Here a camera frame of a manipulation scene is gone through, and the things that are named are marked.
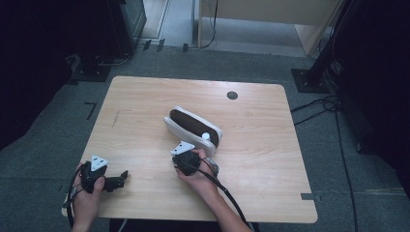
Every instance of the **black controller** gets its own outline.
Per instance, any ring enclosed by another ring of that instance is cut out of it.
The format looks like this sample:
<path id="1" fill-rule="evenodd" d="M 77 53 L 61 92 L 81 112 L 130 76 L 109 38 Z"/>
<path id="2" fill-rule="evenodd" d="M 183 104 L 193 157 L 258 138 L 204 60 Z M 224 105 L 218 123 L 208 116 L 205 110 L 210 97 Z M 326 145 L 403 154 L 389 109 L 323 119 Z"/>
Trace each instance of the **black controller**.
<path id="1" fill-rule="evenodd" d="M 83 164 L 83 168 L 81 170 L 81 185 L 82 188 L 85 189 L 89 193 L 93 193 L 94 191 L 94 184 L 96 183 L 97 179 L 103 177 L 105 174 L 107 166 L 103 166 L 98 170 L 92 171 L 91 170 L 91 162 L 86 161 Z M 126 179 L 128 178 L 128 171 L 125 171 L 119 177 L 105 177 L 105 184 L 102 190 L 106 190 L 107 192 L 112 192 L 117 188 L 122 188 Z"/>
<path id="2" fill-rule="evenodd" d="M 199 155 L 193 151 L 187 151 L 180 155 L 175 155 L 172 158 L 172 161 L 174 161 L 175 167 L 179 168 L 186 176 L 195 173 L 201 164 Z"/>

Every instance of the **wooden panel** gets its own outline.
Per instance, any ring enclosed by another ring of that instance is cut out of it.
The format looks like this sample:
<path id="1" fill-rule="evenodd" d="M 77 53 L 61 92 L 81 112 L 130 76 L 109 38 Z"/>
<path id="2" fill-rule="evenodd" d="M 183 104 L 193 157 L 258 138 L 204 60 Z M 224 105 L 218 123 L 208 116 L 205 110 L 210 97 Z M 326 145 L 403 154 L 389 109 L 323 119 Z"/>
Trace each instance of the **wooden panel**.
<path id="1" fill-rule="evenodd" d="M 324 20 L 317 26 L 295 25 L 296 32 L 298 33 L 306 55 L 311 55 L 314 52 L 326 29 L 329 26 L 335 25 L 335 18 L 340 15 L 340 9 L 343 3 L 344 1 L 338 1 L 334 9 L 329 9 L 327 12 L 324 12 Z"/>
<path id="2" fill-rule="evenodd" d="M 108 159 L 107 177 L 130 171 L 123 188 L 102 195 L 99 217 L 215 220 L 174 170 L 169 152 L 180 141 L 163 117 L 175 105 L 222 129 L 220 181 L 249 221 L 317 220 L 314 202 L 301 198 L 311 191 L 281 86 L 123 76 L 113 79 L 82 158 Z"/>
<path id="3" fill-rule="evenodd" d="M 169 0 L 144 0 L 147 22 L 142 30 L 141 39 L 158 39 Z"/>
<path id="4" fill-rule="evenodd" d="M 218 17 L 321 25 L 339 0 L 220 0 Z M 202 16 L 214 16 L 216 0 L 202 0 Z"/>

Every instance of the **left hand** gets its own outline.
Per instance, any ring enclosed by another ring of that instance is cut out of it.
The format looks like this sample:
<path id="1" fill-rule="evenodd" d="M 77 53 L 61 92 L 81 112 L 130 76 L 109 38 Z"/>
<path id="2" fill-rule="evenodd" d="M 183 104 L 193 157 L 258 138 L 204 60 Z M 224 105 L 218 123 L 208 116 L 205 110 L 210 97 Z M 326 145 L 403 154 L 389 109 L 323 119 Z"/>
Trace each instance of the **left hand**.
<path id="1" fill-rule="evenodd" d="M 77 191 L 81 190 L 81 192 L 79 192 L 73 200 L 73 231 L 89 231 L 94 219 L 99 213 L 105 177 L 97 179 L 94 184 L 94 191 L 90 194 L 86 190 L 82 190 L 81 178 L 79 175 L 80 173 L 77 174 L 74 181 L 74 185 L 77 186 Z"/>

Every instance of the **black cable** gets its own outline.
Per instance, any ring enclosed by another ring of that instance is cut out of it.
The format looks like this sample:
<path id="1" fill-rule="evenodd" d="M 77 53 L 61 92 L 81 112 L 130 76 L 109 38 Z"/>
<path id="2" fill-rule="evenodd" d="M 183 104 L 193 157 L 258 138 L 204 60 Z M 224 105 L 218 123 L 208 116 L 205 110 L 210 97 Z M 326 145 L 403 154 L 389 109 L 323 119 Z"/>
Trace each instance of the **black cable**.
<path id="1" fill-rule="evenodd" d="M 306 121 L 308 121 L 308 120 L 310 120 L 310 119 L 312 119 L 312 118 L 315 118 L 315 117 L 317 117 L 317 116 L 323 114 L 324 112 L 337 111 L 337 108 L 338 108 L 338 106 L 340 105 L 340 102 L 338 101 L 337 96 L 328 96 L 328 97 L 326 97 L 326 98 L 324 98 L 324 99 L 315 100 L 315 101 L 312 101 L 312 102 L 310 102 L 310 103 L 301 105 L 301 106 L 296 107 L 296 108 L 294 108 L 294 109 L 291 109 L 290 112 L 294 113 L 294 112 L 296 112 L 296 111 L 298 111 L 298 110 L 304 109 L 304 108 L 306 108 L 306 107 L 308 107 L 308 106 L 311 106 L 311 105 L 313 105 L 313 104 L 318 104 L 318 103 L 321 103 L 321 104 L 322 104 L 324 110 L 322 110 L 322 111 L 320 111 L 320 112 L 318 112 L 318 113 L 315 113 L 315 114 L 313 114 L 313 115 L 307 117 L 306 119 L 304 119 L 304 120 L 302 120 L 302 121 L 300 121 L 300 122 L 295 123 L 294 126 L 300 125 L 300 124 L 302 124 L 302 123 L 304 123 L 304 122 L 306 122 Z"/>
<path id="2" fill-rule="evenodd" d="M 215 35 L 217 34 L 217 29 L 216 29 L 216 27 L 217 27 L 218 2 L 219 2 L 219 0 L 217 0 L 217 5 L 215 6 L 214 25 L 211 23 L 211 27 L 213 28 L 214 35 L 213 35 L 211 41 L 210 41 L 208 44 L 199 47 L 200 49 L 205 49 L 205 48 L 207 48 L 209 45 L 211 45 L 211 43 L 212 43 L 212 42 L 214 41 L 214 39 L 215 39 Z"/>
<path id="3" fill-rule="evenodd" d="M 207 161 L 205 161 L 205 159 L 206 158 L 204 158 L 204 159 L 201 159 L 203 162 L 205 162 L 205 164 L 207 164 L 208 166 L 209 166 L 209 168 L 211 169 L 211 171 L 212 171 L 212 173 L 214 174 L 214 178 L 219 182 L 220 180 L 218 180 L 218 175 L 217 175 L 217 173 L 214 171 L 214 168 L 212 168 L 211 167 L 211 165 L 207 162 Z"/>
<path id="4" fill-rule="evenodd" d="M 244 213 L 242 212 L 242 210 L 241 210 L 241 208 L 239 207 L 238 203 L 237 203 L 236 200 L 233 198 L 233 196 L 231 195 L 231 193 L 229 192 L 229 190 L 228 190 L 226 187 L 224 187 L 224 186 L 220 183 L 220 181 L 219 181 L 218 179 L 216 179 L 215 177 L 211 176 L 209 173 L 204 172 L 204 171 L 202 171 L 201 169 L 199 169 L 199 168 L 197 168 L 197 167 L 195 167 L 195 166 L 190 165 L 189 163 L 186 163 L 186 162 L 183 162 L 183 161 L 181 161 L 181 163 L 182 163 L 183 165 L 187 165 L 187 166 L 189 166 L 189 167 L 195 169 L 196 171 L 202 173 L 205 177 L 207 177 L 210 181 L 212 181 L 218 188 L 220 188 L 220 189 L 225 193 L 225 195 L 229 198 L 229 200 L 232 202 L 233 206 L 234 206 L 235 209 L 237 210 L 237 212 L 238 212 L 238 214 L 239 214 L 239 217 L 241 217 L 241 220 L 244 222 L 244 224 L 245 224 L 246 226 L 249 226 L 247 220 L 245 219 Z"/>
<path id="5" fill-rule="evenodd" d="M 336 115 L 335 117 L 336 117 L 336 125 L 337 125 L 338 145 L 340 147 L 341 159 L 343 160 L 343 166 L 344 166 L 344 173 L 346 174 L 347 184 L 349 186 L 350 199 L 352 201 L 353 219 L 354 219 L 354 222 L 355 222 L 355 231 L 358 232 L 358 219 L 357 219 L 357 213 L 356 213 L 355 196 L 353 194 L 352 183 L 350 182 L 349 172 L 347 171 L 346 158 L 344 156 L 344 150 L 343 150 L 343 146 L 342 146 L 342 143 L 341 143 L 341 133 L 340 133 L 340 125 L 338 123 L 337 110 L 335 112 L 335 115 Z"/>
<path id="6" fill-rule="evenodd" d="M 357 213 L 356 213 L 356 202 L 355 202 L 355 197 L 354 197 L 354 193 L 353 193 L 352 183 L 350 182 L 349 172 L 348 172 L 348 170 L 347 170 L 346 158 L 345 158 L 345 155 L 344 155 L 344 150 L 343 150 L 343 145 L 342 145 L 342 140 L 341 140 L 340 124 L 339 124 L 339 122 L 338 122 L 338 116 L 337 116 L 338 110 L 340 109 L 340 102 L 338 101 L 337 96 L 329 96 L 329 97 L 327 97 L 327 98 L 325 98 L 325 99 L 322 99 L 322 100 L 312 101 L 312 102 L 310 102 L 310 103 L 308 103 L 308 104 L 304 104 L 304 105 L 301 105 L 301 106 L 299 106 L 299 107 L 296 107 L 296 108 L 292 109 L 291 112 L 296 112 L 296 111 L 298 111 L 298 110 L 300 110 L 300 109 L 306 108 L 306 107 L 308 107 L 308 106 L 310 106 L 310 105 L 313 105 L 313 104 L 316 104 L 316 103 L 322 103 L 322 105 L 323 105 L 323 107 L 325 108 L 325 110 L 323 110 L 323 111 L 321 111 L 321 112 L 319 112 L 319 113 L 316 113 L 316 114 L 314 114 L 314 115 L 317 116 L 317 115 L 320 115 L 322 112 L 326 112 L 326 111 L 333 111 L 333 112 L 335 113 L 336 125 L 337 125 L 338 145 L 339 145 L 339 148 L 340 148 L 341 158 L 342 158 L 342 161 L 343 161 L 344 173 L 346 174 L 347 184 L 348 184 L 348 186 L 349 186 L 350 199 L 351 199 L 351 201 L 352 201 L 352 209 L 353 209 L 353 219 L 354 219 L 354 224 L 355 224 L 355 225 L 354 225 L 354 226 L 355 226 L 355 232 L 358 232 L 358 220 L 357 220 Z M 303 121 L 301 121 L 301 122 L 299 122 L 299 123 L 296 123 L 295 126 L 298 125 L 298 124 L 300 124 L 300 123 L 303 123 L 303 122 L 305 122 L 305 121 L 307 121 L 307 120 L 309 120 L 309 119 L 311 119 L 311 118 L 312 118 L 312 116 L 310 116 L 309 118 L 307 118 L 307 119 L 305 119 L 305 120 L 303 120 Z"/>
<path id="7" fill-rule="evenodd" d="M 104 64 L 104 63 L 99 63 L 99 66 L 103 66 L 103 67 L 105 67 L 105 66 L 120 66 L 120 65 L 123 65 L 124 63 L 126 63 L 129 59 L 130 59 L 130 55 L 128 55 L 128 57 L 125 59 L 125 60 L 123 60 L 123 61 L 121 61 L 121 62 L 119 62 L 119 63 L 113 63 L 113 64 Z"/>
<path id="8" fill-rule="evenodd" d="M 67 194 L 67 202 L 65 202 L 64 206 L 66 206 L 67 208 L 67 218 L 69 219 L 69 223 L 70 223 L 70 227 L 73 228 L 74 225 L 74 219 L 73 219 L 73 212 L 72 212 L 72 191 L 73 191 L 73 185 L 75 182 L 75 178 L 78 175 L 78 173 L 82 170 L 82 168 L 84 168 L 84 164 L 82 164 L 81 166 L 78 167 L 78 169 L 76 169 L 73 177 L 72 177 L 72 181 L 70 182 L 70 186 L 69 186 L 69 192 Z"/>
<path id="9" fill-rule="evenodd" d="M 77 194 L 79 194 L 80 192 L 82 192 L 82 191 L 84 191 L 84 188 L 82 189 L 82 190 L 80 190 L 80 191 L 78 191 L 78 192 L 76 192 L 74 195 L 73 195 L 73 197 L 72 197 L 72 201 L 73 201 L 73 199 L 76 197 L 76 195 Z"/>

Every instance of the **gray carpet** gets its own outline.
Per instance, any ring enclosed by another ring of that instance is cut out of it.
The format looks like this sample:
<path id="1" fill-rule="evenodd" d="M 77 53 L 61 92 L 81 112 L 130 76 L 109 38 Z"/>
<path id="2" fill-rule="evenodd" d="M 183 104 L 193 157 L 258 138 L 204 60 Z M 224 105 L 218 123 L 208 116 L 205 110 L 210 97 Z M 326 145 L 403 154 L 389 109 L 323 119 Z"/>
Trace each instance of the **gray carpet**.
<path id="1" fill-rule="evenodd" d="M 65 85 L 31 129 L 0 152 L 0 231 L 70 231 L 61 215 L 64 190 L 95 124 L 112 77 L 116 75 L 276 83 L 284 86 L 290 108 L 321 99 L 300 94 L 290 70 L 308 69 L 314 60 L 273 55 L 165 47 L 139 48 L 124 65 L 113 67 L 105 83 Z M 96 110 L 89 117 L 92 105 Z M 322 110 L 296 112 L 294 121 Z M 359 231 L 408 231 L 410 203 L 392 168 L 377 156 L 356 152 L 345 115 L 338 114 L 342 145 L 354 191 Z M 337 138 L 335 113 L 296 127 L 307 176 L 315 198 L 314 224 L 261 223 L 261 231 L 354 231 L 348 182 Z M 92 231 L 107 231 L 99 218 Z"/>

